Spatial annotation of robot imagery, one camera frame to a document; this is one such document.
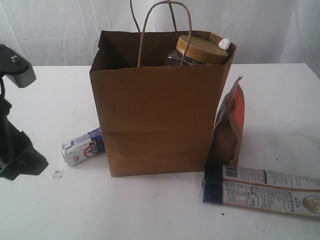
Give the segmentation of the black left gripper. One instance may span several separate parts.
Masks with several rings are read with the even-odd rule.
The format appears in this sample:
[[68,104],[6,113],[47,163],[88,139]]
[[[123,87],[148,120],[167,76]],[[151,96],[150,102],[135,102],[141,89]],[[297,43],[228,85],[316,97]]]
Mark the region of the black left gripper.
[[49,165],[33,146],[30,138],[8,120],[12,105],[5,99],[5,85],[0,78],[0,176],[15,180],[19,175],[40,175]]

